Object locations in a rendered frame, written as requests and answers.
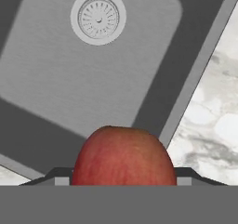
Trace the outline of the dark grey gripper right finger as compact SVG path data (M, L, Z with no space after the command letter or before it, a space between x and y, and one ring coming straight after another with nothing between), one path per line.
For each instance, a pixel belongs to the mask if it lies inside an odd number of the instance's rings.
M179 186L199 186L199 185L213 185L224 186L224 183L215 181L211 178L201 177L190 167L176 167L177 184Z

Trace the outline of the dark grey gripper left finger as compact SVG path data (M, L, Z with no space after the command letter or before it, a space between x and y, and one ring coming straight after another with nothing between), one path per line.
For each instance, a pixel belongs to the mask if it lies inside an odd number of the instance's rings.
M70 186L72 178L72 167L55 167L45 176L22 183L22 186Z

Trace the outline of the red apple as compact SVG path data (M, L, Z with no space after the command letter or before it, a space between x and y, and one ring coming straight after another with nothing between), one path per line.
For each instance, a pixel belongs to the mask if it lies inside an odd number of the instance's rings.
M73 169L73 185L175 185L171 159L146 130L104 126L84 143Z

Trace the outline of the grey steel sink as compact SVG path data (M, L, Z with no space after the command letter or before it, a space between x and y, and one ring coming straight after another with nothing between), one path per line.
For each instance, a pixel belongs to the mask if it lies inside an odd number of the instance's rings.
M0 165L73 166L99 127L172 139L238 0L0 0Z

